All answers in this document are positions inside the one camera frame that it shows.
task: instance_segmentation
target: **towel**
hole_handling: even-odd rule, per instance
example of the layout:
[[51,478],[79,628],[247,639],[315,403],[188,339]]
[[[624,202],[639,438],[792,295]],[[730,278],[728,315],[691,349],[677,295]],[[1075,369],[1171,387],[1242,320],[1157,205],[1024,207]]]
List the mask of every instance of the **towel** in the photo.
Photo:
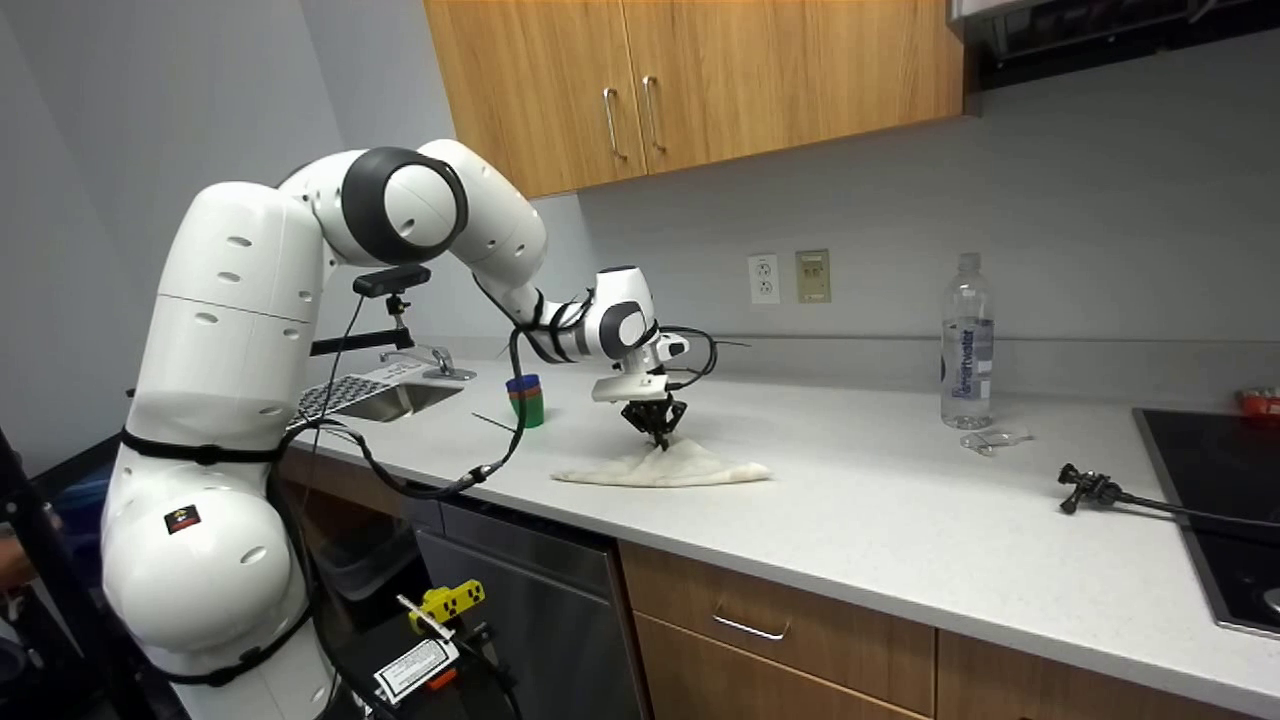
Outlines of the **towel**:
[[558,483],[624,483],[624,488],[694,488],[694,483],[754,483],[767,481],[762,465],[718,459],[691,440],[648,447],[634,456],[555,471]]

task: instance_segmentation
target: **upper cabinet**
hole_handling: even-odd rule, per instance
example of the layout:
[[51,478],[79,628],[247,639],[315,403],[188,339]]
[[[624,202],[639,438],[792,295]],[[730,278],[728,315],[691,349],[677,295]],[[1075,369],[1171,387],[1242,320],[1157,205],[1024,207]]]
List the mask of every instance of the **upper cabinet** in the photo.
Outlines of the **upper cabinet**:
[[959,116],[947,0],[427,0],[463,143],[527,195]]

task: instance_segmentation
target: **electrical outlet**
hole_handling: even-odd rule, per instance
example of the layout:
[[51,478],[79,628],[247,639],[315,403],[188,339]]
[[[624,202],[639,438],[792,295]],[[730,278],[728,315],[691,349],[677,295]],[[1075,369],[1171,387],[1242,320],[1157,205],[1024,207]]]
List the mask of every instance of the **electrical outlet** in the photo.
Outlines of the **electrical outlet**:
[[831,251],[826,249],[796,251],[796,301],[801,306],[831,306]]
[[779,268],[775,257],[747,257],[747,290],[753,290],[753,306],[779,306]]

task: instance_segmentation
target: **dishwasher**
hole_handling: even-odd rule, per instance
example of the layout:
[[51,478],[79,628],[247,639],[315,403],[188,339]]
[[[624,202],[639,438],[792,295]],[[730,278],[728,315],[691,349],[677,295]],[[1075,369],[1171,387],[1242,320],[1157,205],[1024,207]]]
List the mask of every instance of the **dishwasher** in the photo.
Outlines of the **dishwasher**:
[[410,516],[432,583],[485,583],[485,605],[469,611],[469,624],[485,621],[496,634],[525,720],[648,718],[609,538],[478,502],[427,502]]

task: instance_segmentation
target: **plastic bottle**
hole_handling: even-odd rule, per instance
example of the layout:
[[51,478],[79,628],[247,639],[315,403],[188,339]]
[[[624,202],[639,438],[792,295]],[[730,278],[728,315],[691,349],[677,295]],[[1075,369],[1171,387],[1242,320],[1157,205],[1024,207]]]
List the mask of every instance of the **plastic bottle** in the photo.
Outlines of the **plastic bottle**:
[[996,320],[978,257],[964,251],[945,295],[938,416],[952,430],[991,423]]

